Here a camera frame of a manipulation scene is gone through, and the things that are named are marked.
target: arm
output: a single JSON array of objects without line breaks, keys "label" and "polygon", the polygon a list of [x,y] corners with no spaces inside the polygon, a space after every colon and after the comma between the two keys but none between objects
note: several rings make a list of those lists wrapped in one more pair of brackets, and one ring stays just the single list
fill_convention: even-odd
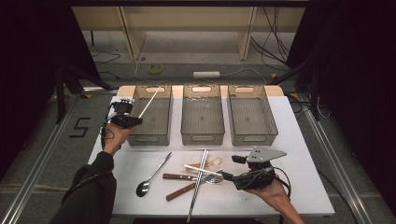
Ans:
[{"label": "arm", "polygon": [[274,180],[270,186],[264,189],[246,189],[246,191],[263,199],[279,212],[288,224],[304,223],[279,181]]},{"label": "arm", "polygon": [[111,174],[114,154],[134,129],[121,129],[109,123],[103,151],[91,165],[84,165],[75,174],[72,188],[82,180],[106,173],[88,184],[69,190],[50,223],[109,223],[116,195],[117,181]]}]

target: hand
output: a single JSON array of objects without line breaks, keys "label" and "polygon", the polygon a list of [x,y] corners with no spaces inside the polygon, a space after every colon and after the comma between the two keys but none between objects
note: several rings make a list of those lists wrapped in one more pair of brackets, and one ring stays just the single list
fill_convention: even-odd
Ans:
[{"label": "hand", "polygon": [[246,192],[255,194],[279,212],[286,222],[304,223],[290,202],[283,185],[274,179],[273,183],[264,189],[245,189]]},{"label": "hand", "polygon": [[106,140],[103,151],[114,156],[119,150],[120,145],[126,141],[129,134],[134,132],[134,127],[130,129],[121,128],[113,123],[106,126]]}]

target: white tabletop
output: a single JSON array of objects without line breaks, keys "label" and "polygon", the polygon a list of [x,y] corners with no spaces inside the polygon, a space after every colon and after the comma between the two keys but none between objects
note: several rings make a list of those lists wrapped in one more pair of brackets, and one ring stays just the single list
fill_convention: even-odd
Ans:
[{"label": "white tabletop", "polygon": [[[273,166],[286,172],[289,176],[292,193],[291,202],[301,215],[328,216],[334,213],[329,197],[320,181],[316,167],[309,154],[301,130],[291,110],[287,97],[268,97],[279,134],[275,142],[266,147],[287,152],[287,156],[272,160]],[[178,196],[168,202],[165,196],[186,187],[192,182],[186,180],[163,179],[163,173],[190,175],[183,167],[186,163],[199,163],[204,150],[209,149],[207,160],[222,158],[219,167],[224,172],[240,175],[248,171],[246,164],[234,163],[232,155],[246,156],[252,147],[234,147],[231,141],[229,116],[226,98],[222,98],[225,134],[223,144],[216,147],[183,146],[181,141],[182,98],[174,97],[171,137],[168,147],[131,147],[128,142],[114,156],[114,176],[118,181],[114,215],[134,217],[186,217],[189,213],[194,190]],[[100,152],[98,136],[89,163]],[[170,160],[150,180],[148,193],[139,198],[135,194],[138,184],[152,175],[157,166],[170,152]],[[285,176],[276,172],[286,181]],[[277,212],[257,196],[236,190],[232,182],[220,184],[203,184],[200,186],[192,217],[262,217],[276,215]]]}]

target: black sleeve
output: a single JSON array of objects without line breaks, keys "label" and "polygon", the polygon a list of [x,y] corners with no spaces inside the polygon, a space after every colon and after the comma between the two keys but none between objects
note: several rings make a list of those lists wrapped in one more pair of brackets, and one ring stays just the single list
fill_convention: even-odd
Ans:
[{"label": "black sleeve", "polygon": [[113,157],[104,151],[91,165],[79,168],[72,188],[50,223],[109,223],[117,188],[113,168]]}]

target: floor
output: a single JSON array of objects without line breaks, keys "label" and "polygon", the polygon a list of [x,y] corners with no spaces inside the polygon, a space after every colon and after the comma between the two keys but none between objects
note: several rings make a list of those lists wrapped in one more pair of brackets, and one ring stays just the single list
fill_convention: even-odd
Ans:
[{"label": "floor", "polygon": [[[262,55],[252,46],[249,48],[247,60],[239,60],[234,35],[230,33],[149,33],[139,59],[135,62],[129,57],[122,33],[93,32],[94,46],[91,33],[83,34],[102,80],[112,86],[151,83],[166,79],[172,79],[177,83],[181,78],[191,78],[194,71],[220,71],[221,74],[236,72],[227,77],[228,79],[209,81],[243,82],[243,76],[248,76],[249,78],[245,79],[262,82],[264,78],[268,82],[273,76],[281,76],[286,73],[283,70],[287,70],[287,67],[277,60],[265,59],[263,62]],[[263,43],[267,35],[257,33],[253,34],[253,37],[257,42]],[[282,34],[286,48],[290,47],[292,39],[293,34]],[[277,57],[282,57],[274,38],[270,38],[265,47]],[[147,73],[147,66],[150,64],[163,65],[160,77]],[[285,93],[294,91],[294,81],[295,78],[291,78],[281,83],[282,90]],[[68,122],[62,127],[55,125],[56,101],[54,98],[50,99],[47,109],[36,125],[36,132],[32,133],[25,150],[20,153],[2,179],[2,220],[9,208],[18,203],[19,208],[15,210],[20,213],[17,214],[14,223],[48,223],[59,207],[74,172],[90,157],[93,139],[100,128],[98,120],[102,120],[104,109],[115,92],[104,93],[88,81],[81,83],[87,89],[87,94],[83,98],[66,94],[67,109],[70,111],[67,114]],[[303,101],[308,97],[305,94],[298,96]],[[396,223],[394,215],[359,161],[353,156],[336,120],[332,116],[328,117],[330,111],[323,108],[320,122],[316,122],[307,107],[300,107],[301,105],[295,103],[291,103],[291,106],[296,112],[296,119],[314,163],[318,170],[325,174],[322,176],[322,182],[335,210],[331,217],[304,217],[304,221],[355,223],[352,216],[354,214],[359,223]],[[76,130],[76,120],[79,120],[79,126],[89,127],[88,131],[82,133],[81,130]],[[71,137],[75,134],[84,136]],[[56,144],[49,145],[49,140]],[[33,188],[27,188],[25,183],[29,182],[32,176],[36,181]],[[347,203],[352,206],[352,212],[332,184],[343,191]],[[27,190],[28,193],[21,196],[23,188],[30,191]],[[278,217],[261,217],[260,221],[277,223]],[[133,219],[130,217],[113,217],[111,220],[111,223],[120,224],[132,222]]]}]

